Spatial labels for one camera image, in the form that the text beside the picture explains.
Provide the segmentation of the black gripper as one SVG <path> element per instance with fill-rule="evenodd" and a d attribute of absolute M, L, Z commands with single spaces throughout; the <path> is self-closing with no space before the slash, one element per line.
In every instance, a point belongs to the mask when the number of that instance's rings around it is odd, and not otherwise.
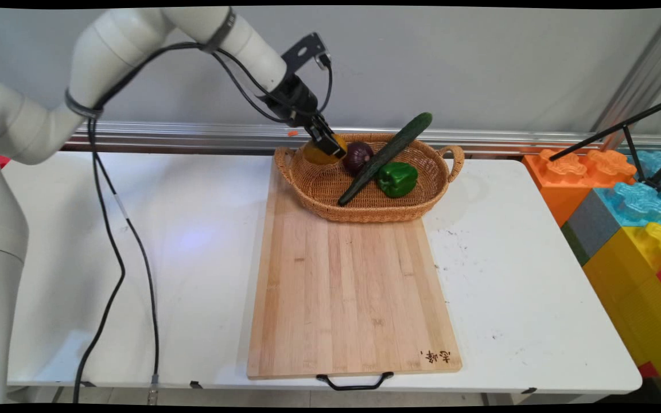
<path fill-rule="evenodd" d="M 299 76 L 285 76 L 278 86 L 262 95 L 262 102 L 272 112 L 268 118 L 289 127 L 302 127 L 310 141 L 325 155 L 343 159 L 347 150 L 321 114 L 317 114 L 318 99 Z"/>

